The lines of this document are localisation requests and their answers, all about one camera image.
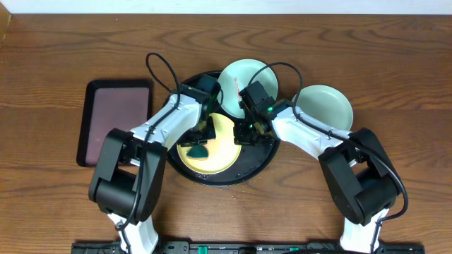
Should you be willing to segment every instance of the black tray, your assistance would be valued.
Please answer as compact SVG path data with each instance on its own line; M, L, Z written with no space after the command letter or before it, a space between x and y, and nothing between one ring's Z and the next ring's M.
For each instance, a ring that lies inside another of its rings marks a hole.
M203 74L218 78L221 71L201 73L185 80L182 83L185 85L193 85ZM220 109L218 113L229 117L229 119L235 123L239 121L239 119L229 115L223 109ZM168 151L167 161L182 176L185 176L189 180L196 183L201 183L207 186L231 186L248 181L261 172L275 156L279 144L279 140L269 140L267 143L255 146L243 145L239 157L235 163L228 169L217 174L200 174L188 168L181 161L179 154L177 153L176 145L173 145L173 147Z

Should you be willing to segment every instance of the black cable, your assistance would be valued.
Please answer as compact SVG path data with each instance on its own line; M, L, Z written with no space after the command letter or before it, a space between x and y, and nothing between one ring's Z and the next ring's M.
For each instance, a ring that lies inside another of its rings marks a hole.
M132 254L132 250L131 250L132 246L130 245L126 232L124 230L121 230L121 235L122 235L122 238L124 239L124 242L126 242L127 254Z
M162 60L167 65L168 69L171 71L171 74L172 74L172 76L174 78L174 81L176 83L177 101L174 104L174 106L168 112L166 112L162 117L160 117L153 125L149 126L149 128L146 131L146 136L145 136L144 141L143 141L143 149L141 149L141 154L140 154L140 166L138 168L138 173L136 174L137 186L136 186L135 198L133 199L132 209L131 209L131 212L130 212L129 216L127 217L126 221L123 224L120 224L119 226L117 226L117 225L115 226L115 229L117 231L120 231L123 235L124 235L123 231L130 224L130 221L133 219L133 217L135 216L136 210L138 209L138 202L140 200L141 185L142 185L142 182L143 182L144 164L145 164L145 159L146 159L146 152L148 150L148 141L149 141L150 134L155 130L155 127L159 123L161 123L163 121L163 119L165 119L174 110L177 109L177 107L179 106L180 100L181 100L179 79L177 78L177 75L174 72L174 69L171 67L170 63L163 56L161 56L159 53L152 52L152 53L149 53L149 54L146 55L146 66L148 67L151 75L153 76L154 79L156 79L156 81L159 82L159 84L161 84L166 89L168 89L168 87L163 85L163 83L160 80L158 80L158 78L155 77L154 73L152 72L152 70L151 70L151 68L149 66L149 57L150 56L157 56L160 60Z
M149 57L152 56L152 54L148 54L146 55L146 67L148 67L149 73L150 75L164 88L166 89L166 91L171 92L171 90L162 82L160 81L160 79L157 78L157 76L155 76L155 74L153 73L153 70L150 68L149 65Z
M303 77L302 77L302 74L298 71L298 69L295 68L292 64L284 63L284 62L270 63L270 64L264 66L263 68L261 68L259 71L257 71L257 72L253 75L253 77L251 78L251 80L249 81L248 85L251 84L251 82L253 81L253 79L254 79L261 71L263 71L264 69L266 69L266 68L268 68L268 67L275 66L275 65L289 66L289 67L292 68L295 72L297 72L298 77L299 77L299 89L298 89L297 95L295 96L295 100L294 100L294 104L297 105L297 101L298 101L299 94L300 94L300 92L302 91L302 88L303 88ZM314 124L312 124L312 123L309 123L308 121L304 120L304 119L296 112L296 107L293 107L292 110L293 110L293 113L294 113L294 115L295 115L295 118L296 118L297 120L301 121L302 123L306 124L308 127L311 127L311 128L313 128L314 130L317 130L317 131L319 131L319 132L321 132L321 133L323 133L323 134L326 134L326 135L328 135L328 137L332 137L332 138L336 138L336 139L338 139L338 140L341 140L341 141L343 141L344 143L347 143L348 145L351 145L351 146L353 146L354 148L356 148L356 149L362 151L363 153L369 155L370 157L374 158L378 163L380 163L381 165L383 165L383 166L388 170L388 173L391 175L392 179L395 181L395 184L396 184L397 187L400 189L400 192L402 193L402 196L403 196L403 207L402 207L402 210L399 211L399 212L396 213L396 214L389 215L389 216L386 216L386 217L377 219L377 221L376 221L376 227L375 227L375 231L374 231L374 236L373 236L372 242L371 242L371 252L373 253L373 252L374 252L374 245L375 245L375 242L376 242L376 239L377 239L376 236L378 235L379 229L381 228L381 223L384 222L384 221L388 221L388 220L390 220L390 219L399 218L400 216L404 215L404 214L406 213L407 209L408 209L408 194L407 194L407 191L406 191L406 189L405 189L405 187L404 187L402 181L401 181L400 178L396 175L396 173L394 172L394 170L392 170L392 169L388 166L388 164L385 163L384 159L382 159L381 156L380 156L377 152L373 151L371 148L365 147L365 146L360 145L360 144L358 144L358 143L356 143L356 142L353 142L353 141L351 141L351 140L348 140L347 138L343 138L343 137L341 137L341 136L339 136L339 135L336 135L336 134L334 134L331 130L328 130L328 131L327 131L327 130L324 130L324 129L322 129L322 128L320 128L320 127L318 127L318 126L316 126L316 125L314 125Z

